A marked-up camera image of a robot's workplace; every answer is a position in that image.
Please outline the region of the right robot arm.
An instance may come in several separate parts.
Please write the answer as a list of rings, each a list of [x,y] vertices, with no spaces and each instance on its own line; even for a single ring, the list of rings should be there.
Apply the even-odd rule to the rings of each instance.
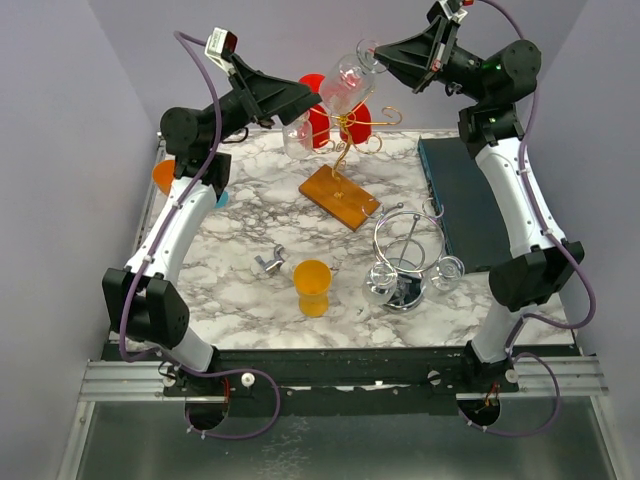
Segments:
[[[509,350],[526,315],[558,293],[584,258],[551,214],[528,160],[516,104],[533,94],[541,52],[519,39],[487,59],[457,44],[464,1],[438,1],[428,27],[375,48],[374,57],[415,93],[433,82],[474,100],[459,113],[458,131],[489,183],[509,239],[510,260],[489,270],[493,301],[479,333],[467,343],[460,379],[480,392],[508,368]]]

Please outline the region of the clear wine glass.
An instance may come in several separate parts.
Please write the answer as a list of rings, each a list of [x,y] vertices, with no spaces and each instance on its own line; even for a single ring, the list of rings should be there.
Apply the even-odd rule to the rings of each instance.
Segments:
[[[313,150],[313,130],[310,114],[305,112],[282,128],[285,154],[294,160],[307,158]]]
[[[360,40],[355,52],[341,57],[325,75],[319,95],[330,114],[346,115],[373,92],[377,76],[386,71],[374,56],[377,47],[373,40]]]

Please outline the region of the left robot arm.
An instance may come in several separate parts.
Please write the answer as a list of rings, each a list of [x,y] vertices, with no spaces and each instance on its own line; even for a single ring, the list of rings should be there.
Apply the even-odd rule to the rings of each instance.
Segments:
[[[228,93],[204,109],[172,107],[163,114],[160,133],[175,159],[166,203],[142,246],[102,279],[119,342],[157,348],[188,371],[188,384],[201,395],[220,387],[222,372],[214,364],[215,348],[190,328],[176,284],[195,234],[229,181],[231,157],[218,145],[251,123],[289,125],[321,101],[308,85],[268,76],[238,55],[230,63]]]

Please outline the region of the orange wine glass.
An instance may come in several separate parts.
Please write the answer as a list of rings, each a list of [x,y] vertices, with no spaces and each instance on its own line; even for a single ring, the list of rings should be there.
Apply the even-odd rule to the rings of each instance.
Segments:
[[[159,162],[152,171],[152,180],[158,190],[165,196],[169,196],[174,179],[175,161],[167,159]]]

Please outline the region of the yellow wine glass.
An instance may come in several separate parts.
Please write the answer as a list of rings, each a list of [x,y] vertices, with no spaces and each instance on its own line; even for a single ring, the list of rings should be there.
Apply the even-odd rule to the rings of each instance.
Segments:
[[[320,317],[329,308],[328,292],[332,273],[322,261],[311,259],[299,263],[293,272],[300,311],[308,317]]]

